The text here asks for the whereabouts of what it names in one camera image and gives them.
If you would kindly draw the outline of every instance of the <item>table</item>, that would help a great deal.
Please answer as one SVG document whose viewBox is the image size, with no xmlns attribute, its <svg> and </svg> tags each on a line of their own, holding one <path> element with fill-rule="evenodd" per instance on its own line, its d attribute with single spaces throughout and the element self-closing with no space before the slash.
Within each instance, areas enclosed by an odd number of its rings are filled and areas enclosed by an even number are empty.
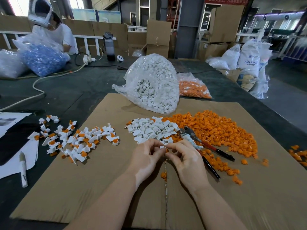
<svg viewBox="0 0 307 230">
<path fill-rule="evenodd" d="M 77 127 L 87 119 L 97 104 L 109 92 L 115 92 L 112 84 L 124 85 L 125 70 L 118 70 L 119 65 L 128 68 L 137 58 L 125 58 L 123 63 L 109 62 L 106 57 L 91 63 L 79 72 L 57 78 L 47 78 L 36 85 L 46 92 L 44 97 L 29 100 L 15 106 L 8 112 L 34 112 L 26 117 L 22 123 L 36 123 L 40 117 L 57 115 L 61 118 L 60 124 L 68 126 L 69 120 L 77 120 Z M 82 58 L 77 58 L 77 63 L 82 63 Z M 307 149 L 307 134 L 299 130 L 286 119 L 265 104 L 245 92 L 237 84 L 230 81 L 219 71 L 213 69 L 205 62 L 189 60 L 170 60 L 177 72 L 192 72 L 208 87 L 213 101 L 238 102 L 255 120 L 269 132 L 286 150 L 291 145 L 298 144 Z M 67 64 L 66 69 L 74 69 L 74 57 Z M 21 99 L 38 94 L 32 89 L 36 78 L 20 79 L 17 81 L 0 81 L 0 108 L 15 103 Z M 53 161 L 54 157 L 46 154 L 46 149 L 40 145 L 36 165 L 27 172 L 29 186 L 21 187 L 20 175 L 14 174 L 0 180 L 0 229 L 5 230 L 60 230 L 66 225 L 26 220 L 11 220 L 9 215 L 18 203 L 29 192 L 35 182 Z"/>
</svg>

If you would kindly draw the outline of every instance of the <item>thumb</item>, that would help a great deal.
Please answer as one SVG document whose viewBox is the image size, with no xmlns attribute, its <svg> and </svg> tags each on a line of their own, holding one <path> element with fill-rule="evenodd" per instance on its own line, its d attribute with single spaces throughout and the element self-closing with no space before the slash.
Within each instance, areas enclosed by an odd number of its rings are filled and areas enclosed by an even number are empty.
<svg viewBox="0 0 307 230">
<path fill-rule="evenodd" d="M 165 156 L 167 156 L 174 163 L 177 169 L 181 166 L 182 162 L 178 156 L 170 152 L 166 153 Z"/>
<path fill-rule="evenodd" d="M 155 160 L 155 162 L 157 162 L 160 159 L 160 157 L 164 156 L 165 152 L 166 148 L 160 148 L 158 151 L 154 152 L 152 157 Z"/>
</svg>

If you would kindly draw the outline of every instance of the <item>bag of blue plastic parts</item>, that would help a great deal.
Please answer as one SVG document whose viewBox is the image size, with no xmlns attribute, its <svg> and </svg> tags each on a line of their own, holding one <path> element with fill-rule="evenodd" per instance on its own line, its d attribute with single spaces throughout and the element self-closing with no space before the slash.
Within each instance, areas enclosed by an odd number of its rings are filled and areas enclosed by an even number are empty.
<svg viewBox="0 0 307 230">
<path fill-rule="evenodd" d="M 63 52 L 63 46 L 50 38 L 32 33 L 13 42 L 25 65 L 40 77 L 58 72 L 70 60 L 69 55 Z"/>
</svg>

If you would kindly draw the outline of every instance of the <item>left hand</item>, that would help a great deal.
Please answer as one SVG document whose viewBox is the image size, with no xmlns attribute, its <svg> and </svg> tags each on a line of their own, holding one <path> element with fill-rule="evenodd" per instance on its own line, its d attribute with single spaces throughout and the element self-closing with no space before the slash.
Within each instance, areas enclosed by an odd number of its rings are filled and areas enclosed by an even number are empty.
<svg viewBox="0 0 307 230">
<path fill-rule="evenodd" d="M 164 145 L 159 140 L 148 139 L 133 151 L 127 172 L 135 175 L 136 189 L 152 174 L 156 163 L 164 156 L 166 148 L 160 149 L 160 146 Z"/>
</svg>

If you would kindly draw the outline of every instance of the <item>bag of orange plastic parts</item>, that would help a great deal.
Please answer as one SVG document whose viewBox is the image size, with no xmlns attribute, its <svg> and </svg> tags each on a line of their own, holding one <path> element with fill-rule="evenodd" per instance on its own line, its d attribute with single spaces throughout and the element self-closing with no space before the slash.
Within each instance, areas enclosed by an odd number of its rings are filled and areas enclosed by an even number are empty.
<svg viewBox="0 0 307 230">
<path fill-rule="evenodd" d="M 195 78 L 192 73 L 177 73 L 177 79 L 181 96 L 212 98 L 207 86 L 200 79 Z"/>
</svg>

